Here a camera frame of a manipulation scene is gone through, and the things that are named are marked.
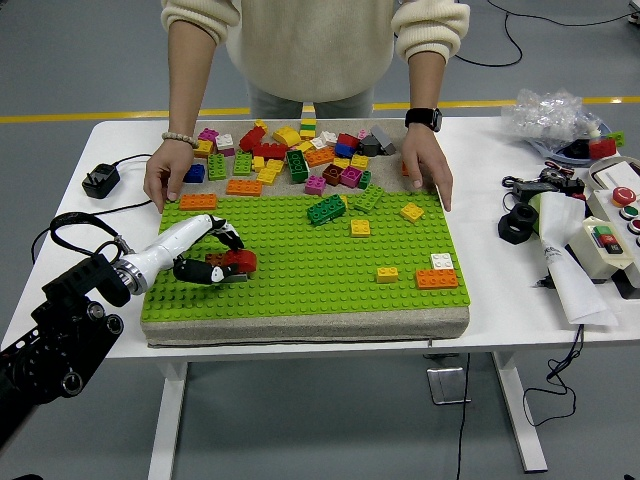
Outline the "person's right hand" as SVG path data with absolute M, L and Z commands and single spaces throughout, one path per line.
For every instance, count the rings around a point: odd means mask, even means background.
M 159 213 L 167 202 L 180 196 L 184 177 L 194 160 L 193 147 L 184 141 L 167 139 L 148 159 L 143 191 Z

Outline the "person's left hand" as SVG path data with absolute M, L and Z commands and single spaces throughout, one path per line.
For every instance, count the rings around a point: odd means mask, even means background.
M 427 126 L 409 125 L 401 149 L 413 190 L 435 188 L 446 212 L 451 211 L 454 179 L 435 133 Z

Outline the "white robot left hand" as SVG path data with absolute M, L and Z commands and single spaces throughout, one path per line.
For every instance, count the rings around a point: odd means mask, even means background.
M 130 291 L 139 295 L 153 286 L 160 271 L 173 268 L 178 257 L 206 235 L 216 237 L 231 250 L 244 248 L 238 232 L 226 219 L 201 214 L 172 225 L 141 252 L 124 255 L 116 270 L 127 279 Z

